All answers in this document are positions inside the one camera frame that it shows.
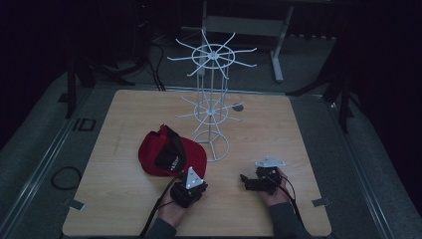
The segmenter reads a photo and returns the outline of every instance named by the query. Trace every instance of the dark background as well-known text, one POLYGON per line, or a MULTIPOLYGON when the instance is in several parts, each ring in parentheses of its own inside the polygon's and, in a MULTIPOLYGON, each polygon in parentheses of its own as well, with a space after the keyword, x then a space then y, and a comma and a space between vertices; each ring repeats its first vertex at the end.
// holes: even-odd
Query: dark background
MULTIPOLYGON (((1 147, 48 85, 66 71, 65 42, 85 49, 99 63, 113 66, 117 58, 131 59, 147 53, 148 44, 134 48, 127 43, 134 39, 133 22, 146 21, 148 26, 174 37, 180 34, 180 26, 201 25, 201 1, 118 2, 121 5, 111 0, 1 1, 1 147), (134 18, 136 12, 131 6, 141 6, 141 15, 137 15, 140 19, 134 18)), ((229 2, 232 4, 219 5, 215 1, 210 10, 277 17, 278 11, 266 6, 286 4, 229 2)), ((337 38, 325 70, 337 70, 332 62, 350 66, 352 90, 359 96, 419 213, 421 12, 422 3, 417 0, 303 2, 297 3, 289 28, 289 34, 296 36, 337 38)))

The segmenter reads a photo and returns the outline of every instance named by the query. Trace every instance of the human hand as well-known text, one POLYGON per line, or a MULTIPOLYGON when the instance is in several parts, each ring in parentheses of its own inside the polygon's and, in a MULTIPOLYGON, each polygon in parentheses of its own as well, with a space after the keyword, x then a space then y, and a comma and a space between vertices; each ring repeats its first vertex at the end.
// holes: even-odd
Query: human hand
MULTIPOLYGON (((278 167, 277 167, 277 171, 282 177, 282 182, 280 183, 280 186, 282 186, 286 191, 288 191, 288 189, 286 188, 286 182, 287 182, 286 179, 288 177, 278 167)), ((268 207, 279 204, 279 203, 290 202, 289 196, 279 187, 277 187, 276 192, 273 195, 270 195, 266 191, 259 191, 258 194, 261 196, 261 198, 264 200, 265 204, 268 207)))
POLYGON ((170 191, 173 186, 174 183, 168 188, 161 200, 160 207, 158 209, 158 217, 166 221, 172 227, 177 228, 182 221, 183 216, 187 212, 187 208, 181 207, 173 201, 173 198, 171 198, 170 191))

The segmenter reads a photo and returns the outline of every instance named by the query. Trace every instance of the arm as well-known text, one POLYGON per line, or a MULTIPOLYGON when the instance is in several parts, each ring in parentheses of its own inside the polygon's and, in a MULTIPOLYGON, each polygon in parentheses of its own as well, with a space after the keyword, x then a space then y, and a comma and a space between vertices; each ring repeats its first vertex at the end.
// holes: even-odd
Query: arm
MULTIPOLYGON (((279 168, 278 171, 283 178, 288 178, 279 168)), ((281 186, 287 190, 285 179, 282 179, 281 186)), ((273 195, 265 191, 258 193, 269 207, 275 238, 312 238, 296 217, 290 198, 282 189, 277 188, 273 195)))
POLYGON ((158 217, 149 229, 146 235, 147 239, 174 238, 177 232, 176 228, 188 210, 173 202, 170 196, 171 187, 165 193, 160 203, 161 207, 158 209, 158 217))

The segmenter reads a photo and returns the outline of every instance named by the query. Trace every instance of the wire display stand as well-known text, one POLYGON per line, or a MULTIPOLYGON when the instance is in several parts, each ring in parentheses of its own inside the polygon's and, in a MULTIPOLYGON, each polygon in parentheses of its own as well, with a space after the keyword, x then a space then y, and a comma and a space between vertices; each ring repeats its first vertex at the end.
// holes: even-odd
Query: wire display stand
POLYGON ((233 106, 226 106, 225 104, 226 94, 228 91, 229 67, 233 64, 249 68, 257 66, 236 61, 236 54, 250 53, 256 51, 257 49, 233 51, 227 46, 227 44, 235 37, 235 35, 236 33, 233 33, 233 35, 223 45, 210 44, 202 31, 204 44, 197 48, 184 44, 176 39, 178 44, 192 49, 192 54, 190 57, 185 58, 167 58, 171 61, 191 60, 196 65, 196 70, 187 75, 188 77, 192 77, 196 74, 196 102, 189 101, 188 99, 182 97, 184 101, 194 106, 193 114, 177 117, 196 117, 199 121, 199 126, 193 131, 193 133, 196 133, 194 140, 198 143, 208 143, 210 145, 212 158, 208 158, 208 161, 219 161, 229 152, 229 140, 220 130, 219 124, 226 119, 240 121, 240 119, 229 117, 228 109, 241 107, 243 103, 234 104, 233 106), (220 89, 215 88, 215 81, 218 77, 216 75, 221 75, 220 89), (209 81, 209 89, 205 88, 205 83, 207 81, 209 81), (199 131, 201 127, 206 127, 206 129, 199 131), (223 140, 224 143, 222 144, 225 144, 225 149, 217 152, 216 142, 219 139, 223 140))

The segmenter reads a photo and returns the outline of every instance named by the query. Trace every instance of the baseball cap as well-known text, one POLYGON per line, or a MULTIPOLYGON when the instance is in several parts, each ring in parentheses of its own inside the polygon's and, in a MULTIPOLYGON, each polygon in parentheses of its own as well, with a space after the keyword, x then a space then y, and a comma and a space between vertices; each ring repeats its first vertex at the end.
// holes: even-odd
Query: baseball cap
POLYGON ((179 136, 163 124, 149 132, 139 147, 138 159, 145 172, 155 176, 177 176, 189 167, 204 178, 207 166, 205 149, 197 142, 179 136))

